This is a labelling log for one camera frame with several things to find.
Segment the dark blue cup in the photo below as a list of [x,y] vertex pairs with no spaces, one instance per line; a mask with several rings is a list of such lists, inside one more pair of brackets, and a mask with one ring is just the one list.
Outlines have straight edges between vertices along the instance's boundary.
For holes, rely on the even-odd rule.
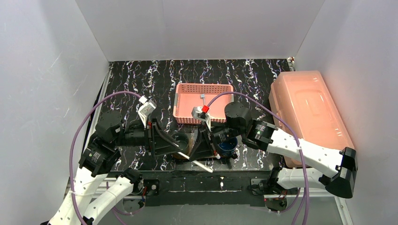
[[226,157],[226,158],[236,159],[237,158],[237,153],[236,153],[237,144],[238,144],[238,141],[237,141],[236,137],[218,144],[218,146],[220,148],[219,154],[224,158]]

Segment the oval wooden tray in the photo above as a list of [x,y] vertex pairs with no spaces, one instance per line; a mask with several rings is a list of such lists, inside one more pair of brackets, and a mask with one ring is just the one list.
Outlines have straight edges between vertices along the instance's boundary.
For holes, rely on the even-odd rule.
[[231,159],[237,159],[238,158],[238,154],[236,151],[233,151],[231,155],[229,156],[225,156],[225,155],[221,155],[218,154],[219,157],[217,156],[209,156],[209,157],[194,157],[193,159],[190,159],[191,156],[187,155],[187,157],[184,156],[185,154],[183,153],[182,155],[180,153],[173,153],[172,157],[178,160],[205,160],[205,159],[216,159],[216,160],[220,160],[222,158],[231,158]]

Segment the dark grey cup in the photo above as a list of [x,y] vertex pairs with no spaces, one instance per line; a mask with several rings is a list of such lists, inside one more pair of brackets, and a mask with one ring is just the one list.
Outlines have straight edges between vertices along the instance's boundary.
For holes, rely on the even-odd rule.
[[190,150],[190,139],[184,133],[174,133],[172,138],[178,142],[178,147],[180,151],[184,154],[188,153]]

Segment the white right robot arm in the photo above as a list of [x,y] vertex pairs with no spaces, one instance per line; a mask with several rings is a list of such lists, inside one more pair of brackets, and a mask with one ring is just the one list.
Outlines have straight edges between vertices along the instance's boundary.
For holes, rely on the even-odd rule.
[[226,121],[211,125],[207,106],[196,106],[192,116],[200,121],[198,135],[191,150],[190,160],[211,157],[232,157],[231,141],[255,150],[261,150],[302,163],[300,169],[274,168],[266,187],[278,189],[318,188],[350,199],[358,171],[356,150],[326,148],[287,133],[275,125],[252,118],[249,109],[239,102],[232,102],[224,109]]

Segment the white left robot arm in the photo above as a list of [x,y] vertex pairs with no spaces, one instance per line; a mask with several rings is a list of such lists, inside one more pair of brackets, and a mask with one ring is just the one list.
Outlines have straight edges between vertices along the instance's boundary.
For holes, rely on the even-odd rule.
[[142,146],[156,155],[180,151],[180,144],[158,125],[156,119],[146,125],[136,120],[128,127],[118,111],[99,118],[90,143],[79,161],[71,187],[56,214],[46,225],[96,225],[129,194],[145,194],[143,175],[132,168],[123,171],[114,184],[97,199],[93,196],[121,157],[119,147]]

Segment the pink perforated plastic basket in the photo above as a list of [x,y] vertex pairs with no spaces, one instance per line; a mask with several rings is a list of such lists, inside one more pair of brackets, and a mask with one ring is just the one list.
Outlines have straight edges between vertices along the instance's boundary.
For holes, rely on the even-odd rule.
[[[209,104],[218,94],[233,90],[233,86],[229,84],[179,83],[176,87],[173,116],[179,124],[199,124],[199,121],[192,117],[191,112],[193,107],[203,106],[200,95],[204,93],[206,102]],[[224,123],[226,121],[224,108],[233,101],[234,97],[231,94],[217,98],[208,112],[211,122]]]

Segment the large pink storage box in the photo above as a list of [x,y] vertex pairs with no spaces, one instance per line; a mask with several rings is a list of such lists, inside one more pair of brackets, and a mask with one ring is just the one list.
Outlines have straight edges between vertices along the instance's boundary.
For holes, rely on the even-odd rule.
[[298,138],[330,149],[354,148],[319,71],[281,72],[268,99],[271,111]]

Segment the clear handled toothbrush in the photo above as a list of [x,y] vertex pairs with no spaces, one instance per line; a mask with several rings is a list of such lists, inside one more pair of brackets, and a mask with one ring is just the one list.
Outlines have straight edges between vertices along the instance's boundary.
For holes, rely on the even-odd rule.
[[206,109],[207,108],[206,95],[203,93],[203,94],[200,95],[200,98],[203,101],[202,109]]

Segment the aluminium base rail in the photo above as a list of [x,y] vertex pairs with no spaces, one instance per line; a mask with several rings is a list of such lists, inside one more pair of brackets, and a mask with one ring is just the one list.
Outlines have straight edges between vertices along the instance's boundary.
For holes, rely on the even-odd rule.
[[346,200],[334,197],[325,190],[309,189],[309,210],[306,212],[304,190],[284,198],[264,196],[265,213],[277,219],[281,225],[353,225]]

